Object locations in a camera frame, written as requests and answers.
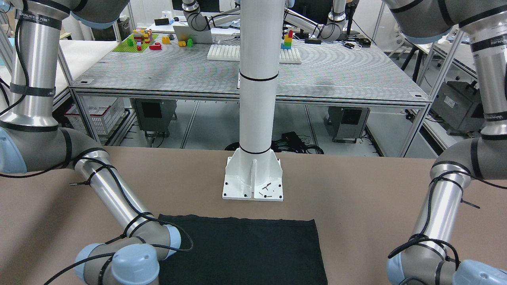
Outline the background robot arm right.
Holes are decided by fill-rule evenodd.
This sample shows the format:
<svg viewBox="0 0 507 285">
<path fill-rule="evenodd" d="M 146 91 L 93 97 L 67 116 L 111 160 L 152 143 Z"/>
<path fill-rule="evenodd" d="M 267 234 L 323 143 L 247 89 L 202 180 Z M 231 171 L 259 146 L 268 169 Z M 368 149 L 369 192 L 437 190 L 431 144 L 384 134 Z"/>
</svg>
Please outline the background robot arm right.
<svg viewBox="0 0 507 285">
<path fill-rule="evenodd" d="M 345 0 L 295 0 L 285 9 L 284 20 L 315 36 L 335 41 L 343 34 L 346 22 Z"/>
</svg>

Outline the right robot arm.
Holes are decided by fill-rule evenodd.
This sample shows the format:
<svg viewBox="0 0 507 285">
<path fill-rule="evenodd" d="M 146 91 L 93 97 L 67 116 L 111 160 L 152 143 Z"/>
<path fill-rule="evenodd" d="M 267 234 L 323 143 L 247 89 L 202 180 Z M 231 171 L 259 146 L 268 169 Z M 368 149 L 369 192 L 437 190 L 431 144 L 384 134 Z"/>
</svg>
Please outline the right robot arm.
<svg viewBox="0 0 507 285">
<path fill-rule="evenodd" d="M 14 70 L 1 112 L 1 172 L 5 177 L 60 168 L 85 177 L 124 233 L 83 248 L 70 268 L 89 285 L 157 285 L 160 261 L 181 249 L 183 229 L 155 218 L 129 189 L 103 146 L 61 128 L 53 97 L 62 21 L 72 15 L 95 29 L 110 27 L 127 0 L 11 0 L 16 9 Z"/>
</svg>

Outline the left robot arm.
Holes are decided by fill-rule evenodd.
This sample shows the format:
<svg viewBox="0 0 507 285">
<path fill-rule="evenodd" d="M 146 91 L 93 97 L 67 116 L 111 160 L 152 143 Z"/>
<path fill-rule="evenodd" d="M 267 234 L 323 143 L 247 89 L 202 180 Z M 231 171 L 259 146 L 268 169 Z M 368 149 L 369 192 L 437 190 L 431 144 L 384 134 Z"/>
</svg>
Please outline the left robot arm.
<svg viewBox="0 0 507 285">
<path fill-rule="evenodd" d="M 432 165 L 413 232 L 388 255 L 388 280 L 393 285 L 505 285 L 506 270 L 460 261 L 449 240 L 471 181 L 506 179 L 506 1 L 387 0 L 386 5 L 413 43 L 434 42 L 455 25 L 469 35 L 485 119 L 478 137 L 450 146 Z"/>
</svg>

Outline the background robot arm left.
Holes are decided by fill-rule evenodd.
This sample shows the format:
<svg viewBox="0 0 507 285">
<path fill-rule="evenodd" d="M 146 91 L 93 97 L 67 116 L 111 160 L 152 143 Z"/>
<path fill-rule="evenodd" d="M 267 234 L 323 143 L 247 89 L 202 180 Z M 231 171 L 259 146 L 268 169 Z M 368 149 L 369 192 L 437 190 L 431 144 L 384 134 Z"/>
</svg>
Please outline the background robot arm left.
<svg viewBox="0 0 507 285">
<path fill-rule="evenodd" d="M 241 16 L 239 4 L 236 4 L 233 9 L 213 16 L 202 14 L 198 0 L 183 0 L 181 7 L 188 26 L 194 31 L 208 31 L 235 21 Z"/>
</svg>

